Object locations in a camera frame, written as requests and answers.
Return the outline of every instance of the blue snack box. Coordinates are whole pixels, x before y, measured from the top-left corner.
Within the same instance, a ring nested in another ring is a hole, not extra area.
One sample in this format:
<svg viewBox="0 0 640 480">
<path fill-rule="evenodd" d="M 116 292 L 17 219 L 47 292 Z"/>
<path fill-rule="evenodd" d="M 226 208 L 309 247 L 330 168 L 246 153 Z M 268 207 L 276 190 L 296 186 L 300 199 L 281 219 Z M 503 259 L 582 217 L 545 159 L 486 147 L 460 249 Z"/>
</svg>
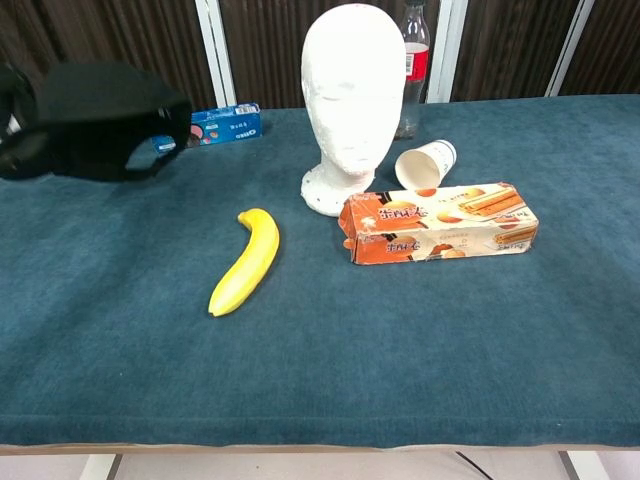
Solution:
<svg viewBox="0 0 640 480">
<path fill-rule="evenodd" d="M 187 147 L 233 142 L 262 135 L 260 107 L 244 103 L 234 107 L 213 108 L 191 114 L 191 134 Z M 176 144 L 171 137 L 153 137 L 158 153 L 166 153 Z"/>
</svg>

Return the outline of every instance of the mannequin head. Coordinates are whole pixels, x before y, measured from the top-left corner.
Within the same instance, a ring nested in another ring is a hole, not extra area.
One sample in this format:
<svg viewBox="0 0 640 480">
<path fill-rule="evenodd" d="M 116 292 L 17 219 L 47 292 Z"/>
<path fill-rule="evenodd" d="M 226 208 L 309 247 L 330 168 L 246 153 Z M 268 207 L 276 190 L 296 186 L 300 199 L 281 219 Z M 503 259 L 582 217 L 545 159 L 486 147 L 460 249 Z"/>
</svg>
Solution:
<svg viewBox="0 0 640 480">
<path fill-rule="evenodd" d="M 321 152 L 302 182 L 311 208 L 337 216 L 349 195 L 371 185 L 398 126 L 404 83 L 404 41 L 379 8 L 343 5 L 311 26 L 302 90 Z"/>
</svg>

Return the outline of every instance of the banana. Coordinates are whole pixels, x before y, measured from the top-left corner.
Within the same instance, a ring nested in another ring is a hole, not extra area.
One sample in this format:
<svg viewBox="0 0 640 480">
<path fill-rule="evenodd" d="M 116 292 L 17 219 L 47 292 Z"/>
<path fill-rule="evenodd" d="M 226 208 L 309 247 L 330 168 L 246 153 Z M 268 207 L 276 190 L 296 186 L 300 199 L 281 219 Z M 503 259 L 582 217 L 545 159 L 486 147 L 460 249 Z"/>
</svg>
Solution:
<svg viewBox="0 0 640 480">
<path fill-rule="evenodd" d="M 238 221 L 251 232 L 242 255 L 216 285 L 209 313 L 214 317 L 233 312 L 258 286 L 278 251 L 280 232 L 273 217 L 260 208 L 238 215 Z"/>
</svg>

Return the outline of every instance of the paper cup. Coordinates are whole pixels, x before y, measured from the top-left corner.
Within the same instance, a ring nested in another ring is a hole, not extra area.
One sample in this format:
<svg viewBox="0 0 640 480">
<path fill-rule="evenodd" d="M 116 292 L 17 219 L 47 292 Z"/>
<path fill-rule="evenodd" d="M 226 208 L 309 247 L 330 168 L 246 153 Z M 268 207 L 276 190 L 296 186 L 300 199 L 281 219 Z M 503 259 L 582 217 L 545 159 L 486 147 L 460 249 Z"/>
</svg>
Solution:
<svg viewBox="0 0 640 480">
<path fill-rule="evenodd" d="M 451 143 L 436 140 L 400 155 L 396 160 L 396 177 L 407 190 L 436 188 L 456 159 L 456 149 Z"/>
</svg>

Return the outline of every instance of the cable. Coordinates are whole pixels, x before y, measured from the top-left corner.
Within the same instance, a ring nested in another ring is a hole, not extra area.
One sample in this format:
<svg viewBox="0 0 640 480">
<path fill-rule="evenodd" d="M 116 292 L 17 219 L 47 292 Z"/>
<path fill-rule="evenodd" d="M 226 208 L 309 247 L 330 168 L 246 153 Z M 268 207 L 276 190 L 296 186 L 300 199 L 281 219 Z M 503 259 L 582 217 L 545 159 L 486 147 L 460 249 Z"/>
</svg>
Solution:
<svg viewBox="0 0 640 480">
<path fill-rule="evenodd" d="M 475 468 L 476 470 L 478 470 L 483 476 L 484 478 L 486 478 L 487 480 L 493 480 L 493 477 L 491 477 L 491 475 L 489 475 L 487 472 L 485 472 L 484 470 L 482 470 L 473 460 L 471 460 L 469 457 L 467 457 L 464 453 L 462 452 L 456 452 L 456 455 L 458 455 L 460 458 L 462 458 L 465 462 L 467 462 L 468 464 L 470 464 L 473 468 Z"/>
</svg>

